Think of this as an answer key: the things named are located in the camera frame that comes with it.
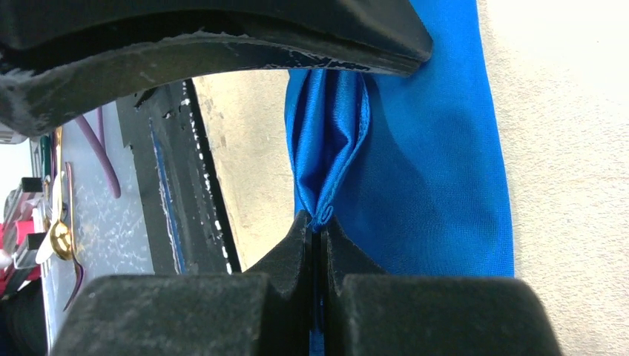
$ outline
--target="folded blue fabric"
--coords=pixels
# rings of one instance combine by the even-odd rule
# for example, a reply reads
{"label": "folded blue fabric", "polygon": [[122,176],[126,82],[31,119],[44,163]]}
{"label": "folded blue fabric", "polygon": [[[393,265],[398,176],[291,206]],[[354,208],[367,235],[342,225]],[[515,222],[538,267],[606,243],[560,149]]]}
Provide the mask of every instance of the folded blue fabric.
{"label": "folded blue fabric", "polygon": [[475,1],[412,0],[435,41],[410,78],[292,70],[295,209],[336,214],[393,274],[513,276],[507,180]]}

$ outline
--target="gray table surface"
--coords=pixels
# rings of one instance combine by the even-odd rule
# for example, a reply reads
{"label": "gray table surface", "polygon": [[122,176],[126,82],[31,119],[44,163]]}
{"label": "gray table surface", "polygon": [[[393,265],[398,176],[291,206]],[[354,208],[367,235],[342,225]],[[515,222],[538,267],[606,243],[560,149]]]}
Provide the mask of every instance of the gray table surface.
{"label": "gray table surface", "polygon": [[[85,267],[83,287],[112,274],[153,274],[133,154],[123,147],[116,103],[103,108],[105,142],[120,181],[122,196],[114,199],[104,171],[75,122],[64,125],[63,160],[72,162],[77,257]],[[85,115],[96,132],[96,111]],[[72,262],[53,256],[42,266],[42,285],[49,348],[68,312],[63,308],[75,283]]]}

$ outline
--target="blue line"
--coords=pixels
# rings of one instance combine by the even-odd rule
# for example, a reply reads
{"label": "blue line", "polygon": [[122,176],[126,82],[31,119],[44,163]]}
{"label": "blue line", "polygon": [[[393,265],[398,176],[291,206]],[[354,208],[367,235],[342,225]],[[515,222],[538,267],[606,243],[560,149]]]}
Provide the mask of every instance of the blue line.
{"label": "blue line", "polygon": [[155,156],[157,158],[157,167],[159,171],[159,180],[164,187],[164,200],[166,204],[166,211],[168,212],[168,227],[173,234],[173,248],[177,254],[177,265],[179,265],[180,273],[186,274],[183,251],[181,249],[181,239],[179,238],[179,232],[177,230],[177,221],[175,220],[173,206],[171,204],[171,190],[168,187],[168,180],[166,179],[166,167],[164,165],[164,156],[162,155],[162,146],[159,140],[156,138],[155,130],[153,129],[153,120],[149,119],[148,126],[151,128],[151,138],[155,147]]}

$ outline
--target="white textured fabric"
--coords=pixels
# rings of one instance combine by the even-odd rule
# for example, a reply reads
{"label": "white textured fabric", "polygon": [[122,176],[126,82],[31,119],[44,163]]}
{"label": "white textured fabric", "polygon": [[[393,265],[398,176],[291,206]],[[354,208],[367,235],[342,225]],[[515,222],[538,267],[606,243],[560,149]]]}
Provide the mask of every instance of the white textured fabric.
{"label": "white textured fabric", "polygon": [[[629,355],[628,7],[478,1],[516,271],[545,304],[566,355]],[[195,82],[246,266],[292,221],[286,80],[271,71]]]}

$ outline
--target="blue fabric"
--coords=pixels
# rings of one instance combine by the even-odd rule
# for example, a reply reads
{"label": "blue fabric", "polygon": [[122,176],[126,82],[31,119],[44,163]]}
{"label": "blue fabric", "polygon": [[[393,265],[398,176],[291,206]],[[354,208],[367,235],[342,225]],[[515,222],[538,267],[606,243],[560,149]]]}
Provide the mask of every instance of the blue fabric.
{"label": "blue fabric", "polygon": [[475,1],[411,0],[435,41],[410,78],[292,70],[295,209],[394,274],[513,271],[507,183]]}

